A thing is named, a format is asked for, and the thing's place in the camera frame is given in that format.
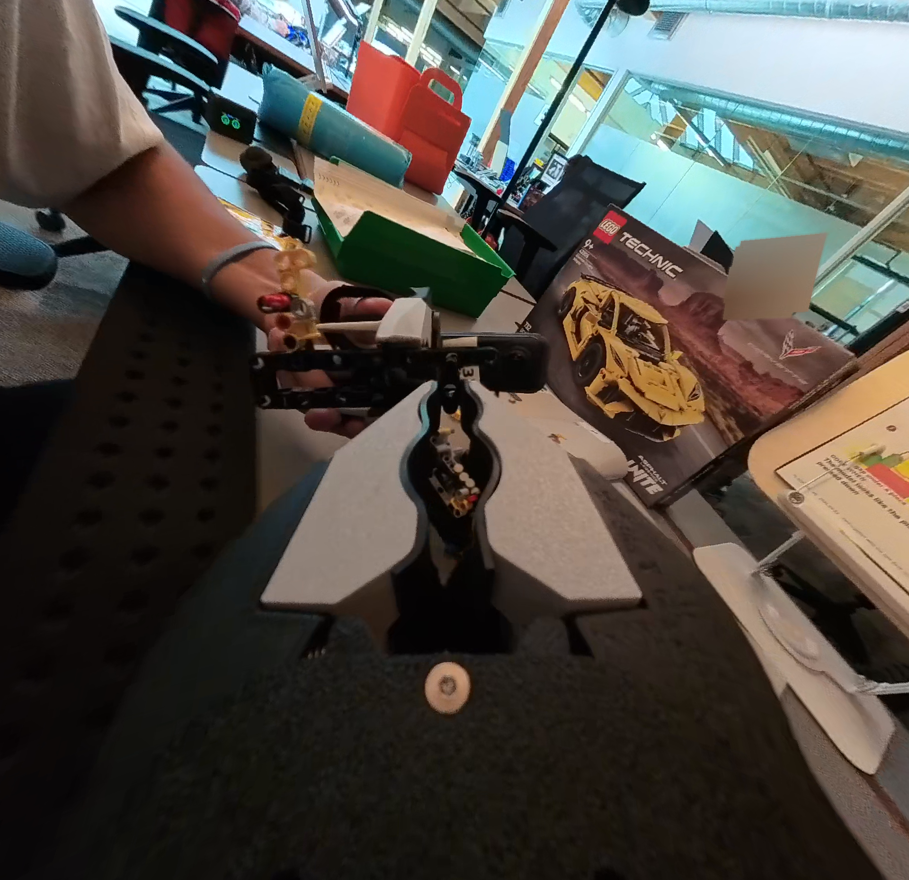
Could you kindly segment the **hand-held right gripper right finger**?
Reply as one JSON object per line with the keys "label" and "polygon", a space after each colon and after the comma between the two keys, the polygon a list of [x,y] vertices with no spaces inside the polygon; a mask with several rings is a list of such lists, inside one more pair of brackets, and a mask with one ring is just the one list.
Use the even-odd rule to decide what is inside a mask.
{"label": "hand-held right gripper right finger", "polygon": [[479,382],[463,387],[464,463],[494,608],[514,628],[631,610],[642,589],[569,454]]}

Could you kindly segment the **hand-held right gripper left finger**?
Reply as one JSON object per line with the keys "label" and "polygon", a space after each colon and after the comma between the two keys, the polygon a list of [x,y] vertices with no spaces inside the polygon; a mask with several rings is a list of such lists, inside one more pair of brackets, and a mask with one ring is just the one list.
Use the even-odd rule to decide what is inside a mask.
{"label": "hand-held right gripper left finger", "polygon": [[392,569],[412,552],[419,515],[403,457],[422,428],[415,389],[335,453],[266,589],[265,608],[394,608]]}

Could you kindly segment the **toy car chassis assembly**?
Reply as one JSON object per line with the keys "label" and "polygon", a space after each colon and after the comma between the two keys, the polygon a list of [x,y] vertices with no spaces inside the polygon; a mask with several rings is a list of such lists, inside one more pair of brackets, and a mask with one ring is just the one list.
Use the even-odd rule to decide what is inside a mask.
{"label": "toy car chassis assembly", "polygon": [[436,529],[449,545],[464,545],[488,481],[485,460],[458,424],[440,427],[429,448],[427,485]]}

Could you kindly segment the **black toy brick frame assembly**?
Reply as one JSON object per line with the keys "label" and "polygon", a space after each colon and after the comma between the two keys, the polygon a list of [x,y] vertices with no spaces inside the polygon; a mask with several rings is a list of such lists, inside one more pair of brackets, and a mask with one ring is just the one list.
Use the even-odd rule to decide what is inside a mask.
{"label": "black toy brick frame assembly", "polygon": [[453,397],[459,397],[465,378],[494,383],[504,351],[491,337],[443,333],[428,289],[392,300],[379,318],[347,314],[340,307],[345,299],[383,295],[342,284],[316,306],[303,288],[310,261],[307,250],[279,251],[280,290],[258,299],[260,311],[288,323],[280,348],[258,353],[251,362],[260,408],[365,414],[391,408],[425,382],[438,382]]}

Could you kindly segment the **person's left forearm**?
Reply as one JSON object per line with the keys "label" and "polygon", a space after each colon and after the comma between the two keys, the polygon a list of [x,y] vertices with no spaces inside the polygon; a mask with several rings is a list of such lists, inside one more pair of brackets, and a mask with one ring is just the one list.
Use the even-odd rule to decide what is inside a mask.
{"label": "person's left forearm", "polygon": [[[169,144],[131,158],[60,208],[107,248],[200,292],[201,272],[216,255],[262,241],[220,204]],[[223,269],[212,284],[213,301],[265,333],[268,318],[281,315],[259,307],[263,296],[280,291],[276,254],[259,251]]]}

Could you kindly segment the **black toy car set box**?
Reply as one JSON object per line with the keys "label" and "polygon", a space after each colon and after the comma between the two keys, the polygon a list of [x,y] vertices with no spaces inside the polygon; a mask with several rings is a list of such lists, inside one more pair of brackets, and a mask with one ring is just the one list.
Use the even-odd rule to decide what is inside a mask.
{"label": "black toy car set box", "polygon": [[610,205],[538,298],[546,385],[623,452],[625,480],[663,506],[856,367],[796,318],[727,321],[726,276]]}

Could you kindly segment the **person's left hand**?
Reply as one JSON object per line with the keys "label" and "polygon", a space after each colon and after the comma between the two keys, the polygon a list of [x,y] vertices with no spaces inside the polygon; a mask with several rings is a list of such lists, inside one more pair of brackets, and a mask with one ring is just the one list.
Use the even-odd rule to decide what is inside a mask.
{"label": "person's left hand", "polygon": [[[297,275],[297,285],[300,294],[314,304],[319,319],[324,317],[323,305],[326,296],[333,294],[337,289],[346,287],[341,281],[328,281],[317,272],[302,269]],[[362,295],[342,296],[329,299],[329,322],[341,320],[380,320],[392,306],[392,300],[385,297],[366,297]],[[287,315],[272,315],[268,318],[270,329],[267,332],[268,351],[285,351],[285,332],[292,324],[292,318]],[[296,386],[301,389],[318,389],[330,387],[332,379],[322,371],[312,370],[301,373],[283,373],[279,381],[284,386]],[[325,431],[353,438],[367,428],[367,421],[363,418],[353,417],[336,409],[312,409],[304,414],[306,425],[313,431]]]}

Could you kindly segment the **black mesh chair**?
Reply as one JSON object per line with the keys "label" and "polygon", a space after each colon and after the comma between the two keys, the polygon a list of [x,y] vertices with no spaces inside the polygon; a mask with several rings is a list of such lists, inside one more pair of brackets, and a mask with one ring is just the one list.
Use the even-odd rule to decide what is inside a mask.
{"label": "black mesh chair", "polygon": [[539,299],[609,208],[625,208],[644,186],[586,156],[575,156],[562,180],[520,219],[498,218],[505,225],[499,255],[517,282]]}

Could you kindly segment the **white tabletop stand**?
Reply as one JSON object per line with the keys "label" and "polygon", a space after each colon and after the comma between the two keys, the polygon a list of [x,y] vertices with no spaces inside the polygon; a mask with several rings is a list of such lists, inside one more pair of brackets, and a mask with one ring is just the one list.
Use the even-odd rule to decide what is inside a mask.
{"label": "white tabletop stand", "polygon": [[698,547],[693,558],[771,665],[771,675],[793,691],[856,769],[876,773],[895,731],[881,699],[907,690],[907,683],[859,674],[741,546]]}

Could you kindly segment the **red bag-shaped container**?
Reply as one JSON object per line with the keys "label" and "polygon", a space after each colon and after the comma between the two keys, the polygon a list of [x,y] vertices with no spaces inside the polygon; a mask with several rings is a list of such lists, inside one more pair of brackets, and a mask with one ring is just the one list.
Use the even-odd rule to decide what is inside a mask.
{"label": "red bag-shaped container", "polygon": [[458,82],[361,43],[347,111],[412,155],[404,181],[441,194],[471,124]]}

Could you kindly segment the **teal rolled mat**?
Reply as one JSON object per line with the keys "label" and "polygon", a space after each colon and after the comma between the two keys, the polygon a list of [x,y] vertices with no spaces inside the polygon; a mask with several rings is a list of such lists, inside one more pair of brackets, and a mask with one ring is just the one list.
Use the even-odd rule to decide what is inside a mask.
{"label": "teal rolled mat", "polygon": [[397,188],[412,154],[301,80],[268,63],[259,120],[327,160],[337,159]]}

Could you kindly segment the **light blue wristband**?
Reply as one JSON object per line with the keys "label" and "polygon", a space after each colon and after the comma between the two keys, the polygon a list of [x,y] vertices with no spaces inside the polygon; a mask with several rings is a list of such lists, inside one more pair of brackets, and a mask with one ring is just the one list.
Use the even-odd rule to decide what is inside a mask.
{"label": "light blue wristband", "polygon": [[200,275],[199,285],[203,295],[208,299],[212,299],[214,297],[212,284],[216,276],[226,267],[244,260],[259,251],[278,251],[278,249],[268,242],[256,240],[239,244],[216,255],[203,268]]}

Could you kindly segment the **black device with green lights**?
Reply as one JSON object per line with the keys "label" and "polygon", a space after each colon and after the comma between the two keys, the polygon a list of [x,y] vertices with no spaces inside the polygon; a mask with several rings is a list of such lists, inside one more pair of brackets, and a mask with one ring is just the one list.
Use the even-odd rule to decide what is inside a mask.
{"label": "black device with green lights", "polygon": [[255,140],[256,110],[218,92],[212,92],[207,97],[205,120],[210,131],[239,144],[252,145]]}

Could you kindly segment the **blue office chair seat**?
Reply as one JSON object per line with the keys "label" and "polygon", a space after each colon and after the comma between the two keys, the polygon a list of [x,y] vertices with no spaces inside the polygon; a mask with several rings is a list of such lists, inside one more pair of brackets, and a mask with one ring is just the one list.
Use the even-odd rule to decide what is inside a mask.
{"label": "blue office chair seat", "polygon": [[36,292],[54,279],[58,259],[42,240],[1,223],[1,287],[10,291]]}

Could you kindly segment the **red jacket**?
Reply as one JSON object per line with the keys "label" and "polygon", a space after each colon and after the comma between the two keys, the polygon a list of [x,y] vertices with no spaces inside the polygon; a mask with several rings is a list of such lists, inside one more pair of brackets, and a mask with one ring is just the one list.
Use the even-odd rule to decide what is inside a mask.
{"label": "red jacket", "polygon": [[231,55],[241,12],[231,0],[164,0],[163,22],[207,49],[220,62]]}

